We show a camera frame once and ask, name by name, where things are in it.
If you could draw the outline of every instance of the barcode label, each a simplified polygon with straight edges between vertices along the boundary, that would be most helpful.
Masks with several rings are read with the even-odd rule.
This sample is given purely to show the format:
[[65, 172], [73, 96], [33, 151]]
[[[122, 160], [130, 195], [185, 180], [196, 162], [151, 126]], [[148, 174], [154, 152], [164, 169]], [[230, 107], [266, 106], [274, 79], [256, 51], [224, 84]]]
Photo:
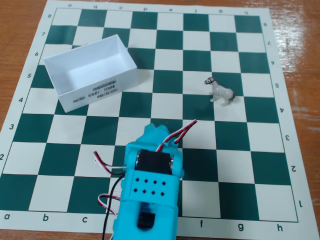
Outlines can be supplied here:
[[89, 94], [88, 94], [88, 97], [90, 98], [90, 97], [92, 97], [92, 96], [98, 95], [99, 93], [100, 93], [100, 91], [95, 91], [95, 92], [93, 92], [93, 93], [89, 93]]
[[115, 89], [113, 89], [113, 90], [111, 90], [111, 91], [106, 91], [105, 93], [102, 93], [102, 94], [96, 96], [96, 98], [97, 98], [97, 99], [102, 98], [102, 97], [107, 96], [107, 95], [109, 95], [109, 94], [113, 94], [113, 93], [115, 93], [116, 91], [118, 91], [118, 88], [115, 88]]
[[75, 104], [83, 99], [86, 99], [86, 97], [85, 96], [78, 97], [76, 100], [73, 100], [73, 103]]
[[115, 87], [116, 87], [116, 85], [112, 85], [112, 86], [105, 87], [103, 90], [106, 92], [110, 89], [114, 89]]
[[107, 87], [107, 86], [109, 86], [109, 85], [115, 84], [116, 82], [117, 82], [116, 80], [113, 80], [113, 81], [104, 83], [104, 84], [102, 84], [102, 85], [100, 85], [100, 86], [97, 86], [97, 87], [93, 88], [92, 91], [96, 91], [96, 90], [105, 88], [105, 87]]

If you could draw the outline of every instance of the wooden table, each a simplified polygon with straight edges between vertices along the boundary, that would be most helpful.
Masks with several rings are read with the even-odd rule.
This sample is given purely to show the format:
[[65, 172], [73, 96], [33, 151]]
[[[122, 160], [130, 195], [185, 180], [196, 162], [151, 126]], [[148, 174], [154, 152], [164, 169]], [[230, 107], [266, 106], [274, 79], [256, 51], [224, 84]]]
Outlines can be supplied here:
[[[172, 5], [269, 8], [289, 93], [313, 208], [320, 227], [320, 1], [120, 0]], [[2, 1], [0, 8], [0, 126], [3, 125], [46, 0]], [[0, 230], [0, 239], [101, 239], [96, 233]]]

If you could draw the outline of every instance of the white cardboard box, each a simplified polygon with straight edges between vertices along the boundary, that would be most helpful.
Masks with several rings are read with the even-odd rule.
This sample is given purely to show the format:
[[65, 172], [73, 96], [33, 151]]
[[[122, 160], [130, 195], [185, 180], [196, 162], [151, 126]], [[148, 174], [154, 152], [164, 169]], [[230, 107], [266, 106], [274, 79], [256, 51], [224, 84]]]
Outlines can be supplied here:
[[66, 113], [139, 83], [137, 65], [118, 35], [43, 60]]

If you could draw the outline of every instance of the white horse figurine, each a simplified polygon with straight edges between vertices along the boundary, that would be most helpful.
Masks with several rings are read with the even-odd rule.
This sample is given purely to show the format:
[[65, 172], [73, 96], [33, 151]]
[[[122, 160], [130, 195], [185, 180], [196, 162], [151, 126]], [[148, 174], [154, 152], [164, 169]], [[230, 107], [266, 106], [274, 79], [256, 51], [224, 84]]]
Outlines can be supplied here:
[[209, 93], [209, 95], [213, 95], [213, 98], [210, 99], [210, 102], [212, 103], [215, 100], [217, 100], [219, 96], [221, 96], [224, 98], [224, 103], [221, 104], [221, 106], [224, 107], [233, 102], [236, 97], [236, 94], [230, 88], [225, 88], [221, 86], [218, 83], [217, 79], [215, 79], [214, 77], [209, 77], [207, 80], [204, 81], [204, 84], [212, 85], [213, 92]]

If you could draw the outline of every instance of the wire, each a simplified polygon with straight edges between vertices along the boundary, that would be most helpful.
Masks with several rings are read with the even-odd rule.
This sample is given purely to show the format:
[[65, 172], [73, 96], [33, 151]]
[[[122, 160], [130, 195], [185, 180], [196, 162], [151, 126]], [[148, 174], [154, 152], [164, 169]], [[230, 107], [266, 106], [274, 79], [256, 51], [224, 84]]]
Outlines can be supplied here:
[[[100, 194], [100, 195], [98, 196], [98, 199], [97, 199], [97, 200], [98, 200], [98, 203], [99, 203], [103, 208], [108, 209], [109, 206], [108, 206], [107, 204], [105, 204], [105, 203], [100, 199], [101, 197], [102, 197], [102, 198], [103, 198], [103, 197], [109, 198], [110, 195], [109, 195], [109, 194], [106, 194], [106, 193], [102, 193], [102, 194]], [[120, 197], [119, 197], [119, 196], [112, 196], [112, 198], [120, 201]], [[115, 218], [117, 218], [117, 213], [116, 213], [116, 211], [115, 211], [114, 209], [111, 208], [111, 209], [110, 209], [110, 212], [114, 214]]]
[[110, 192], [109, 207], [108, 207], [108, 209], [107, 209], [107, 211], [106, 211], [106, 215], [105, 215], [105, 219], [104, 219], [104, 224], [103, 224], [102, 240], [105, 240], [105, 238], [106, 238], [107, 222], [108, 222], [108, 217], [109, 217], [109, 214], [110, 214], [111, 201], [112, 201], [112, 199], [113, 199], [113, 195], [114, 195], [115, 188], [116, 188], [117, 184], [121, 181], [121, 179], [123, 179], [124, 177], [125, 177], [124, 174], [123, 174], [122, 176], [120, 176], [120, 177], [115, 181], [115, 183], [114, 183], [113, 186], [112, 186], [112, 189], [111, 189], [111, 192]]
[[113, 232], [113, 233], [112, 233], [112, 235], [111, 235], [111, 237], [110, 237], [110, 239], [109, 239], [109, 240], [114, 239], [114, 235], [115, 235], [115, 232]]
[[114, 175], [122, 175], [124, 172], [112, 172], [110, 169], [123, 169], [125, 170], [127, 167], [126, 166], [111, 166], [109, 164], [106, 164], [104, 161], [102, 161], [101, 157], [97, 153], [97, 151], [93, 152], [94, 154], [94, 162], [98, 163], [101, 168], [106, 170], [109, 174], [114, 174]]
[[198, 121], [196, 119], [194, 119], [192, 122], [190, 122], [189, 124], [185, 125], [184, 127], [180, 128], [179, 130], [171, 133], [170, 135], [168, 135], [163, 141], [162, 143], [157, 147], [156, 152], [160, 152], [162, 150], [162, 148], [164, 147], [165, 143], [167, 143], [170, 139], [172, 139], [173, 137], [177, 136], [178, 134], [181, 134], [175, 141], [174, 143], [177, 144], [185, 135], [186, 133], [189, 131], [189, 129], [195, 125]]

